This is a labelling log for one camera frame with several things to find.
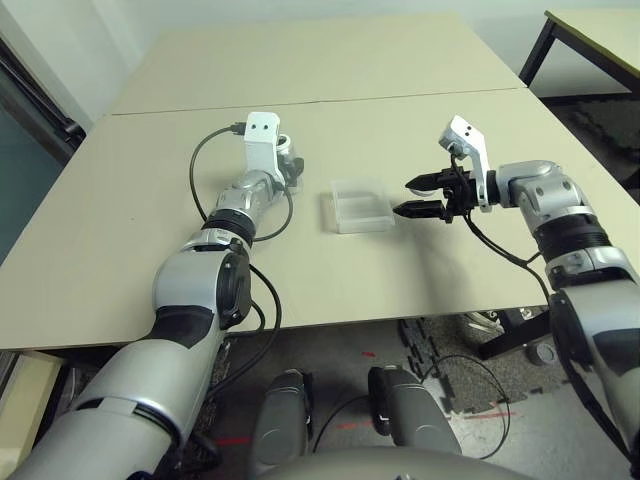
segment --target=black cable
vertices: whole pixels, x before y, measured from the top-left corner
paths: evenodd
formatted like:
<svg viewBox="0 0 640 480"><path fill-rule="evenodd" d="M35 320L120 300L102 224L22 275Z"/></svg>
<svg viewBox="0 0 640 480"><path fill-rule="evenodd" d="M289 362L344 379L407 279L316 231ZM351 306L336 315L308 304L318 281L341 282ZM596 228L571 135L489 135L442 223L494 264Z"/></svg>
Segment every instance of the black cable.
<svg viewBox="0 0 640 480"><path fill-rule="evenodd" d="M191 154L191 162L189 163L189 187L191 188L191 196L193 197L193 202L196 204L196 208L198 209L198 213L202 217L202 220L205 221L205 222L207 221L207 214L205 213L204 209L202 208L202 205L200 204L200 199L198 198L198 193L196 192L196 185L195 185L195 182L193 180L193 177L194 177L193 168L194 168L194 166L196 164L196 158L198 157L198 153L200 152L202 147L204 147L205 144L209 140L211 140L212 138L217 137L218 135L222 135L225 132L232 132L232 131L233 131L233 127L229 126L229 127L221 128L220 130L216 130L213 133L210 133L209 135L204 137L202 140L200 140L200 143L198 143L196 148L193 150L193 153Z"/></svg>
<svg viewBox="0 0 640 480"><path fill-rule="evenodd" d="M264 316L264 312L260 308L260 305L258 305L253 300L251 301L251 307L256 311L256 313L258 314L258 317L260 317L260 325L258 326L258 328L254 330L250 330L248 332L229 333L225 338L230 339L230 338L254 337L259 333L264 332L264 327L267 324L267 319Z"/></svg>
<svg viewBox="0 0 640 480"><path fill-rule="evenodd" d="M216 130L215 132L210 133L209 135L204 137L202 140L200 140L200 143L196 145L196 148L193 150L193 153L191 154L191 162L189 162L189 188L191 189L191 196L193 197L193 203L196 204L198 213L200 214L200 217L202 218L202 220L205 222L207 221L207 214L204 211L204 208L202 208L202 204L200 203L200 199L198 198L198 192L196 191L196 185L194 180L194 177L195 177L194 168L196 164L196 158L198 158L198 153L200 153L200 150L202 149L202 147L204 147L209 140L217 137L218 135L221 135L226 132L233 132L236 135L241 135L244 133L245 127L246 125L240 122L240 123L234 123L233 125L230 125L228 127L224 127L219 130ZM289 223L291 223L291 218L293 217L293 199L291 198L291 193L289 192L289 189L286 187L284 188L284 196L287 198L287 204L289 208L289 211L287 213L287 218L285 219L284 223L275 232L270 233L269 235L265 235L263 237L255 238L253 240L254 242L264 242L265 240L271 240L272 238L277 237L282 232L284 232L285 229L289 226Z"/></svg>
<svg viewBox="0 0 640 480"><path fill-rule="evenodd" d="M458 177L458 180L462 183L463 189L465 190L465 194L466 195L470 195L471 193L470 193L470 189L469 189L469 184L468 184L467 180L464 178L464 176L459 172L459 170L458 170L458 168L457 168L457 166L455 164L455 156L453 154L451 155L451 168L455 171L455 173L456 173L456 175ZM542 280L542 278L540 277L540 275L538 275L536 272L534 272L529 267L529 264L540 256L540 252L537 252L535 255L531 256L528 260L523 260L523 259L521 259L519 257L516 257L515 255L512 255L507 250L505 250L504 248L500 247L498 244L496 244L491 239L489 239L478 228L478 226L475 225L471 221L471 210L467 210L466 214L463 214L463 218L465 220L465 223L469 227L469 229L472 231L472 233L476 237L478 237L480 239L480 241L482 241L487 247L489 247L495 253L497 253L498 255L500 255L502 257L504 257L505 259L507 259L508 261L513 263L514 265L517 265L518 267L522 268L523 270L526 270L531 275L533 275L533 277L538 281L538 284L540 285L540 288L541 288L541 290L542 290L542 292L543 292L543 294L544 294L544 296L545 296L545 298L547 300L547 303L549 303L549 290L547 289L547 286L545 285L545 283ZM578 372L573 367L573 364L572 364L571 359L570 359L571 356L570 356L570 354L568 352L565 351L564 345L560 342L560 338L559 338L558 332L557 332L557 327L553 323L551 324L551 334L552 334L553 340L554 340L554 342L555 342L555 344L557 346L558 357L560 359L560 363L562 364L562 367L563 367L565 373L567 374L567 379L569 380L569 383L571 384L571 386L572 386L573 390L575 391L576 395L578 396L578 398L580 399L580 401L582 402L582 404L586 408L586 410L589 412L591 417L598 424L598 426L605 432L605 434L609 437L609 439L613 442L613 444L618 448L618 450L620 450L620 452L627 459L630 460L630 462L632 464L632 470L634 471L634 474L637 474L638 477L640 477L640 473L635 472L635 470L640 472L640 465L638 465L638 464L640 464L640 459L636 459L631 455L631 453L629 452L629 450L627 449L627 447L626 447L626 445L624 443L624 440L622 438L622 435L620 434L620 431L613 424L613 422L611 421L609 416L603 410L602 405L600 405L600 402L596 399L596 397L593 394L593 392L589 389L589 387L584 382L582 377L578 374Z"/></svg>
<svg viewBox="0 0 640 480"><path fill-rule="evenodd" d="M318 450L318 445L320 445L320 439L322 438L322 435L324 435L324 432L327 430L327 427L331 423L331 420L333 420L342 410L347 408L352 403L359 402L360 400L367 400L368 398L369 398L368 395L360 395L358 397L352 398L351 400L347 400L346 402L336 407L336 409L331 413L331 415L329 415L329 418L327 418L327 421L324 422L324 425L322 425L322 428L320 429L320 432L316 437L316 441L313 444L313 448L311 449L311 453L316 453L316 451Z"/></svg>
<svg viewBox="0 0 640 480"><path fill-rule="evenodd" d="M476 365L479 365L480 367L482 367L482 369L487 372L489 374L489 376L493 379L493 382L491 382L491 385L498 391L498 393L500 395L502 395L502 400L504 400L505 403L505 407L507 409L507 420L505 422L504 417L502 418L502 425L503 425L503 432L502 432L502 437L500 438L500 442L498 442L498 445L496 446L496 448L494 448L490 453L488 453L487 455L484 455L482 457L479 457L478 460L486 460L489 457L492 457L493 455L495 455L496 453L498 453L498 451L502 448L502 445L504 445L504 442L507 440L507 437L509 436L509 430L511 430L511 408L509 406L509 398L507 396L507 393L505 392L504 388L502 387L502 384L500 384L500 381L498 380L498 378L495 376L495 374L489 369L489 367L487 367L486 365L484 365L482 362L480 362L479 360L476 360L473 357L470 357L469 355L463 355L463 354L451 354L451 355L445 355L444 357L440 357L438 358L435 362L433 362L433 365L431 365L431 367L429 367L427 369L427 371L425 372L425 374L422 376L422 378L420 379L421 383L424 383L424 381L427 379L427 377L431 374L431 372L438 367L438 365L440 365L442 362L444 362L445 360L449 360L451 358L462 358L465 359L467 361L473 362Z"/></svg>
<svg viewBox="0 0 640 480"><path fill-rule="evenodd" d="M254 265L249 265L249 268L253 273L257 275L257 277L260 280L262 280L265 286L269 289L269 292L271 292L271 296L273 297L273 302L276 307L276 320L273 325L273 331L271 332L271 336L269 337L269 340L267 340L267 343L264 344L264 346L260 349L258 353L256 353L244 365L242 365L240 368L238 368L233 373L228 375L226 378L224 378L223 380L220 380L215 385L209 387L209 390L207 391L207 394L205 396L205 401L211 400L223 389L227 388L233 382L238 380L238 378L240 378L242 375L244 375L249 370L251 370L256 363L262 360L262 358L267 354L267 352L273 345L273 342L275 342L276 337L278 336L278 332L280 331L280 325L282 324L282 304L280 303L280 297L278 296L278 292L276 291L273 284L269 281L269 279L265 277L264 274L260 270L258 270Z"/></svg>
<svg viewBox="0 0 640 480"><path fill-rule="evenodd" d="M264 242L265 240L271 240L272 238L277 237L282 232L284 232L285 229L291 223L291 218L293 217L293 199L291 198L291 193L289 192L289 189L286 187L284 189L284 196L287 197L287 203L289 204L289 213L287 213L286 220L278 230L276 230L273 233L270 233L269 235L265 235L264 237L256 237L253 239L254 242Z"/></svg>
<svg viewBox="0 0 640 480"><path fill-rule="evenodd" d="M458 180L460 181L460 183L463 186L463 189L465 190L466 198L464 199L464 204L466 205L469 200L469 195L471 195L471 189L469 188L469 182L467 182L467 179L464 178L464 175L462 175L462 173L460 173L460 170L456 165L456 157L453 154L451 154L451 169L455 172L456 176L458 177ZM529 272L536 279L536 281L540 285L540 288L542 289L544 298L547 300L547 302L549 302L549 290L547 289L547 286L545 285L544 280L542 280L542 277L538 275L535 271L533 271L531 267L529 267L529 264L533 262L536 258L538 258L538 256L540 255L540 252L537 252L536 254L531 256L528 260L524 260L520 257L516 257L515 255L513 255L512 253L510 253L500 245L498 245L496 242L491 240L489 237L487 237L484 234L484 232L482 232L482 230L480 230L480 228L475 223L473 223L473 221L471 220L471 210L467 210L465 213L463 213L462 218L464 219L464 222L467 224L467 227L469 227L469 230L471 230L471 233L473 233L476 237L478 237L478 239L482 243L484 243L487 247L489 247L490 250L497 253L498 255L508 260L509 262L513 263L514 265Z"/></svg>

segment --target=white wall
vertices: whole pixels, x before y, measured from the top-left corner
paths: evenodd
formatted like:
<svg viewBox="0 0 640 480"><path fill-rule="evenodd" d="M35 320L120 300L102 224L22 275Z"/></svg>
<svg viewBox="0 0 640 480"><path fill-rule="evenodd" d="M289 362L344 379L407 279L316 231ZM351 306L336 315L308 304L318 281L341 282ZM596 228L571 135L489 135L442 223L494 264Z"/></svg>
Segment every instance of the white wall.
<svg viewBox="0 0 640 480"><path fill-rule="evenodd" d="M453 10L514 72L520 71L540 33L545 10L640 6L638 0L114 1L120 3L135 25L145 49L162 30L171 27ZM539 96L625 91L608 75L559 42L552 48L532 90Z"/></svg>
<svg viewBox="0 0 640 480"><path fill-rule="evenodd" d="M638 5L638 0L0 0L0 17L4 8L22 29L27 39L22 43L30 42L33 52L25 55L16 47L18 54L34 72L48 72L44 78L39 75L45 87L86 127L106 111L167 28L454 10L519 72L542 28L545 9ZM3 35L19 37L20 32L7 34L6 23L0 18ZM29 53L28 47L22 49ZM539 96L624 91L559 43L532 89Z"/></svg>
<svg viewBox="0 0 640 480"><path fill-rule="evenodd" d="M1 0L0 29L61 108L87 130L137 64L125 60L123 36L114 41L88 0Z"/></svg>

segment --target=tabletop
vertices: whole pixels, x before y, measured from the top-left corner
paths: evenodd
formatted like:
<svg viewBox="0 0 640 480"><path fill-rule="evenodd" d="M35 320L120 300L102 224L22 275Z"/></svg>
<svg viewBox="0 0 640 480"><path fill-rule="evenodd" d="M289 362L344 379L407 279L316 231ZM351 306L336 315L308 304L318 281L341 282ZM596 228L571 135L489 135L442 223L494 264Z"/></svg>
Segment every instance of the tabletop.
<svg viewBox="0 0 640 480"><path fill-rule="evenodd" d="M166 34L111 113L523 87L455 14L337 18Z"/></svg>
<svg viewBox="0 0 640 480"><path fill-rule="evenodd" d="M553 9L545 15L640 77L640 9Z"/></svg>
<svg viewBox="0 0 640 480"><path fill-rule="evenodd" d="M108 344L145 335L154 320L156 270L201 225L187 182L191 152L209 132L244 120L250 110L102 118L0 268L0 348ZM397 218L387 232L336 233L331 181L379 179L393 205L415 198L403 185L447 167L437 141L456 113L485 134L493 168L541 159L562 165L612 243L640 270L640 209L527 89L265 110L280 116L281 132L306 161L293 221L252 251L252 262L280 293L284 327L543 303L536 281L487 250L459 219L446 225ZM196 184L205 208L244 168L240 137L221 136L201 151ZM285 215L281 201L258 233L272 231ZM517 209L495 207L474 218L514 254L536 251ZM533 268L543 273L544 263L538 259ZM273 318L259 281L252 292Z"/></svg>

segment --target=gray floor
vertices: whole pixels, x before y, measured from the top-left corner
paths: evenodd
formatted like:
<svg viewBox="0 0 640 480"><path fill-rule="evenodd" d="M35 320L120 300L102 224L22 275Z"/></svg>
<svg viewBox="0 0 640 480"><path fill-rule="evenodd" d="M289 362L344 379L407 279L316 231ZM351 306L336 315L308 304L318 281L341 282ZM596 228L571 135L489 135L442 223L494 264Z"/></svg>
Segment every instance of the gray floor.
<svg viewBox="0 0 640 480"><path fill-rule="evenodd" d="M231 369L251 356L264 337L239 340L232 349ZM316 434L333 409L342 402L366 394L367 372L373 365L402 364L406 350L396 334L395 321L370 322L334 327L314 327L284 331L274 352L221 397L211 429L205 433L216 439L224 463L201 475L205 479L246 478L250 438L262 394L279 372L296 367L314 376ZM513 375L521 369L513 357ZM450 376L462 375L456 368ZM499 375L502 382L508 375ZM478 378L469 381L485 382ZM589 384L601 396L597 378ZM445 397L437 379L427 388L434 398ZM451 413L451 425L467 456L482 456L499 442L503 429L502 409L480 414ZM568 385L545 394L529 394L511 406L511 431L502 449L489 461L539 479L623 479L628 478L625 459L598 429ZM366 402L345 409L330 424L319 450L354 446L391 446L388 437L372 428Z"/></svg>

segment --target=metal frame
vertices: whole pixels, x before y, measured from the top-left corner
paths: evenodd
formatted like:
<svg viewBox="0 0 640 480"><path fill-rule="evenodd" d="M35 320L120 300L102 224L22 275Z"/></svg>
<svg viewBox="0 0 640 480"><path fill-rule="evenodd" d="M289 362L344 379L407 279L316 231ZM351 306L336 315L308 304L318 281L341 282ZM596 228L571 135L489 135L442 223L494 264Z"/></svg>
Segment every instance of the metal frame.
<svg viewBox="0 0 640 480"><path fill-rule="evenodd" d="M599 67L602 71L609 74L615 80L627 87L632 92L640 92L640 78L633 73L620 66L609 57L603 55L598 50L587 44L571 31L565 29L553 19L547 18L542 31L536 40L536 43L527 58L522 70L520 71L520 80L527 86L531 85L533 78L538 73L538 69L542 65L549 49L555 39L572 48L574 51L582 55L591 63Z"/></svg>
<svg viewBox="0 0 640 480"><path fill-rule="evenodd" d="M517 322L517 324L514 324L512 315L510 315L508 311L498 312L498 315L504 326L505 333L478 347L478 355L482 360L487 360L488 358L522 348L527 343L531 343L551 333L549 310L545 310L529 320Z"/></svg>

